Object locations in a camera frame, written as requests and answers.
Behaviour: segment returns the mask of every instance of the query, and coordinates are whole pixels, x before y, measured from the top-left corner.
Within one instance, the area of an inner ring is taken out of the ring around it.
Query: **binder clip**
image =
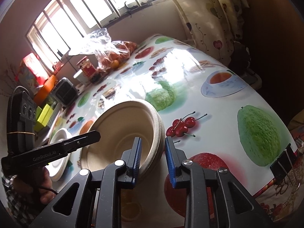
[[[277,158],[277,160],[270,166],[270,170],[275,177],[275,184],[280,185],[280,194],[285,193],[288,188],[288,181],[286,182],[285,177],[287,176],[290,184],[292,185],[292,193],[295,193],[300,187],[300,181],[297,177],[297,174],[294,170],[294,163],[297,160],[297,157],[293,153],[291,149],[291,144],[289,143],[285,150],[281,153],[281,155]],[[292,170],[294,175],[294,180],[292,180],[292,176],[290,176],[289,172]],[[282,183],[287,184],[286,189],[283,191]]]

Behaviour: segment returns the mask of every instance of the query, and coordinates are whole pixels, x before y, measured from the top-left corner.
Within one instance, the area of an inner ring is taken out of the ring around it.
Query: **rubber band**
[[[8,135],[8,134],[16,134],[16,133],[35,135],[34,133],[31,133],[31,132],[21,132],[21,131],[17,131],[17,132],[9,132],[9,133],[6,133],[6,134]]]

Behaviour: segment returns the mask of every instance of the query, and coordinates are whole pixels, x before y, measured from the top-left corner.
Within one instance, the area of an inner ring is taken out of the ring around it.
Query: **black speaker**
[[[10,97],[6,118],[6,137],[10,155],[21,154],[34,148],[36,109],[36,103],[25,91]]]
[[[78,97],[76,87],[67,79],[62,78],[52,90],[52,95],[65,107],[73,103]]]

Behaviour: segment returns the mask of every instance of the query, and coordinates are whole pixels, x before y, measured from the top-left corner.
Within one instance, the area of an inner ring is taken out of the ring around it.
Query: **paper bowl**
[[[159,162],[165,143],[165,127],[155,108],[142,99],[126,101],[103,113],[89,131],[100,132],[99,142],[86,146],[80,155],[81,168],[96,171],[121,158],[135,137],[142,139],[139,179]]]

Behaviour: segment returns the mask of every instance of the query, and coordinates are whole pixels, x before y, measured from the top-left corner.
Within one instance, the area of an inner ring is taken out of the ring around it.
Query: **window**
[[[86,34],[130,9],[154,0],[51,0],[30,28],[27,39],[52,72],[61,57]]]

